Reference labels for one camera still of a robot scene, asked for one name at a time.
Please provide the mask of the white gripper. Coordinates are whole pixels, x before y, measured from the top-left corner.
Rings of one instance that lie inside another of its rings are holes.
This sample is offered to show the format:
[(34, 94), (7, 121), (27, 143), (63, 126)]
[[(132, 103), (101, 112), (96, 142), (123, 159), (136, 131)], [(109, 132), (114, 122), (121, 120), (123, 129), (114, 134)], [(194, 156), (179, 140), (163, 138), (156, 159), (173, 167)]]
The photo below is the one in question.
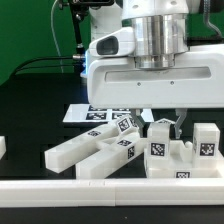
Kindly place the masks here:
[(134, 30), (122, 28), (89, 45), (94, 60), (88, 66), (88, 101), (95, 108), (130, 108), (144, 135), (143, 108), (174, 108), (179, 139), (186, 108), (224, 107), (224, 44), (192, 46), (178, 54), (169, 69), (139, 69), (130, 55)]

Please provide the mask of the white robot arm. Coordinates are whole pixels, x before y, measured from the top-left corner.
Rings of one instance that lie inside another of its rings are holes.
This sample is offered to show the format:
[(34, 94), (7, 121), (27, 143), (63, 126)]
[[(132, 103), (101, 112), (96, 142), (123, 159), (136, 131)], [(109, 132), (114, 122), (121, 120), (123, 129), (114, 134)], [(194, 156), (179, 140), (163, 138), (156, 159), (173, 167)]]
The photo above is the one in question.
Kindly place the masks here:
[[(210, 14), (224, 0), (123, 0), (129, 24), (91, 42), (87, 68), (89, 103), (95, 108), (176, 110), (175, 134), (190, 108), (224, 108), (224, 43)], [(190, 46), (186, 20), (201, 13), (215, 42)]]

